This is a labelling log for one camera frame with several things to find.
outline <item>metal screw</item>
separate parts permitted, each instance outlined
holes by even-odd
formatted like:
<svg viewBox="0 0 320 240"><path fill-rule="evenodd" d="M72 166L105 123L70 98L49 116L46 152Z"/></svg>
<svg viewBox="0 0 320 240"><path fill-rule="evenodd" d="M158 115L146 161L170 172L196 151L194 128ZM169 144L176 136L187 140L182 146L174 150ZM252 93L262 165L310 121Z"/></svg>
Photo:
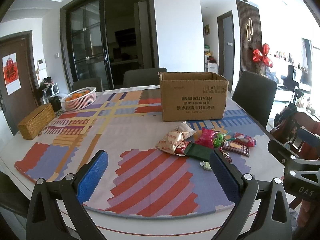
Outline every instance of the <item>metal screw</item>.
<svg viewBox="0 0 320 240"><path fill-rule="evenodd" d="M276 183L276 184L281 184L281 179L275 178L275 183Z"/></svg>
<svg viewBox="0 0 320 240"><path fill-rule="evenodd" d="M69 174L66 175L65 178L66 178L66 180L72 180L73 177L74 177L74 175L72 173L69 173Z"/></svg>
<svg viewBox="0 0 320 240"><path fill-rule="evenodd" d="M244 178L245 178L246 180L252 180L252 176L251 176L251 174L249 174L249 173L245 174L245 175L244 175Z"/></svg>
<svg viewBox="0 0 320 240"><path fill-rule="evenodd" d="M44 179L40 178L37 180L37 184L42 184L44 182Z"/></svg>

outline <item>wicker tissue box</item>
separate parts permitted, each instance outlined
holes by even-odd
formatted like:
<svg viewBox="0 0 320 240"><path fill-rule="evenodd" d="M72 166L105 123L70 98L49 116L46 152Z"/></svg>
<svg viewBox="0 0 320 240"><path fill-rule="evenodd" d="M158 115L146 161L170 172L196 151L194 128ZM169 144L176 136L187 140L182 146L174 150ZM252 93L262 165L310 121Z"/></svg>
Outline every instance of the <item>wicker tissue box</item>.
<svg viewBox="0 0 320 240"><path fill-rule="evenodd" d="M42 105L26 116L18 124L18 129L25 140L33 140L53 118L51 104Z"/></svg>

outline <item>fruit basket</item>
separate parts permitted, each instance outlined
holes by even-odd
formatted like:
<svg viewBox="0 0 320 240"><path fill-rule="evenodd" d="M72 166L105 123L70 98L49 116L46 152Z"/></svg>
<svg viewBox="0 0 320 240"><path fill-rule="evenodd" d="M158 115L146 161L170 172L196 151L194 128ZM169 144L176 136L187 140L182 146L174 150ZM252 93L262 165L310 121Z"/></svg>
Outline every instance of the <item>fruit basket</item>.
<svg viewBox="0 0 320 240"><path fill-rule="evenodd" d="M61 100L67 112L81 110L96 100L96 88L87 87L76 90Z"/></svg>

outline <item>gold wall decoration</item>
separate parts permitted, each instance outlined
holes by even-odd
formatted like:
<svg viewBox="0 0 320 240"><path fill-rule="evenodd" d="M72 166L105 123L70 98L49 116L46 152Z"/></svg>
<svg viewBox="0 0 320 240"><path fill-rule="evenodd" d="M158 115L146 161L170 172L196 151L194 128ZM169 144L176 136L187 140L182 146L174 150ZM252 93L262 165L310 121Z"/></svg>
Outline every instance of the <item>gold wall decoration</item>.
<svg viewBox="0 0 320 240"><path fill-rule="evenodd" d="M251 18L248 19L248 23L246 25L246 32L247 32L247 40L251 41L251 36L253 35L253 26Z"/></svg>

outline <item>colorful patterned tablecloth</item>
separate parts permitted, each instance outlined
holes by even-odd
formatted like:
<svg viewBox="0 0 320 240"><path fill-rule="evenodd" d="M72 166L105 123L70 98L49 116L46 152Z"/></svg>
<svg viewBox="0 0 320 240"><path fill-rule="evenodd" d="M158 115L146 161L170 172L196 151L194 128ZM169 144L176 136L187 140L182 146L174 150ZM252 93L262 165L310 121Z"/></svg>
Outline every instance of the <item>colorful patterned tablecloth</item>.
<svg viewBox="0 0 320 240"><path fill-rule="evenodd" d="M231 208L213 172L199 161L155 149L156 143L180 122L162 122L159 89L104 92L87 108L64 113L35 139L15 168L32 181L62 179L76 173L102 149L108 166L87 208L145 218L206 214ZM188 121L201 128L241 132L257 139L250 158L230 153L242 173L269 180L283 175L283 167L268 153L269 138L231 99L221 120Z"/></svg>

